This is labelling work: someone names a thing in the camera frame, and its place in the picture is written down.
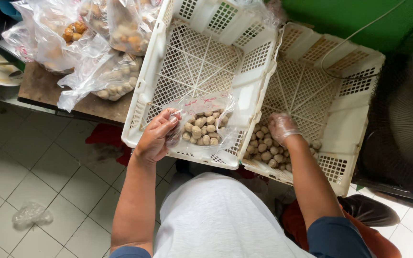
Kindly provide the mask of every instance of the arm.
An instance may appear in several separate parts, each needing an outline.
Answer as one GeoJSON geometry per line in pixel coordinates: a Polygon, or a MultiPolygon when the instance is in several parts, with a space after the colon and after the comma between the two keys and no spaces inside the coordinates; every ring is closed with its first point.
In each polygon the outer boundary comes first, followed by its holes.
{"type": "Polygon", "coordinates": [[[178,123],[171,109],[154,117],[141,136],[127,167],[127,175],[112,222],[111,250],[122,246],[146,249],[152,256],[156,219],[156,162],[168,149],[165,135],[178,123]]]}
{"type": "Polygon", "coordinates": [[[290,116],[272,114],[269,129],[272,137],[290,152],[295,195],[307,230],[321,217],[343,217],[329,181],[290,116]]]}

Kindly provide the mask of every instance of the green wall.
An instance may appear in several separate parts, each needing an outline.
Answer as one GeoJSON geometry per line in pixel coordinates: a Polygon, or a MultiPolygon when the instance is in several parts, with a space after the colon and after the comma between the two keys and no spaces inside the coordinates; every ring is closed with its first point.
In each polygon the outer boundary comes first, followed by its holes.
{"type": "MultiPolygon", "coordinates": [[[[359,28],[393,8],[400,0],[281,0],[294,21],[314,25],[316,32],[347,38],[359,28]]],[[[382,53],[393,50],[413,27],[413,0],[405,1],[389,15],[351,40],[382,53]]]]}

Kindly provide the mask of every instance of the white tile floor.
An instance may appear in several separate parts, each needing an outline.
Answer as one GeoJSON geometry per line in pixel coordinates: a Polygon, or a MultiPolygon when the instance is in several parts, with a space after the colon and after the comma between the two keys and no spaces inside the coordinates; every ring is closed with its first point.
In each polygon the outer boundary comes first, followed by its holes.
{"type": "Polygon", "coordinates": [[[376,227],[382,236],[389,239],[401,251],[402,258],[413,258],[413,208],[409,208],[402,204],[389,201],[382,197],[376,196],[367,188],[356,191],[356,185],[350,187],[348,195],[363,194],[388,205],[396,211],[401,222],[398,225],[390,227],[376,227]]]}
{"type": "MultiPolygon", "coordinates": [[[[1,258],[108,257],[125,167],[112,160],[104,164],[88,160],[91,148],[84,140],[94,126],[0,103],[1,258]],[[53,223],[14,229],[12,216],[25,201],[47,206],[53,223]]],[[[174,162],[166,157],[157,164],[157,209],[176,172],[174,162]]],[[[413,208],[353,187],[349,195],[372,197],[399,214],[399,225],[376,229],[401,250],[403,258],[413,258],[413,208]]],[[[157,214],[154,233],[159,222],[157,214]]]]}

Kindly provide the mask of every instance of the plastic glove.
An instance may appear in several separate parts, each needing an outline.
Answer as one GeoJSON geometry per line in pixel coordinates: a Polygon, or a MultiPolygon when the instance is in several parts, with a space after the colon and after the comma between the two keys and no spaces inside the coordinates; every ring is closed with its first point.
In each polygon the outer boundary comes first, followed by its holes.
{"type": "Polygon", "coordinates": [[[285,113],[272,113],[268,118],[268,129],[272,137],[281,145],[285,145],[284,140],[293,134],[301,134],[296,123],[291,116],[285,113]]]}
{"type": "Polygon", "coordinates": [[[172,116],[176,111],[173,108],[167,108],[152,119],[133,152],[138,159],[145,163],[155,164],[168,153],[165,136],[181,120],[178,113],[172,116]]]}

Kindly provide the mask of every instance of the blue sleeve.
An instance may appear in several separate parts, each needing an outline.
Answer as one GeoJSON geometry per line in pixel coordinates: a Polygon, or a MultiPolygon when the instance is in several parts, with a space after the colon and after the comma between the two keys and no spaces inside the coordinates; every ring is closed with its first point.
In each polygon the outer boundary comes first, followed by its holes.
{"type": "Polygon", "coordinates": [[[151,258],[151,255],[141,247],[119,247],[109,258],[151,258]]]}
{"type": "Polygon", "coordinates": [[[358,229],[342,217],[315,220],[307,230],[307,242],[318,258],[372,258],[358,229]]]}

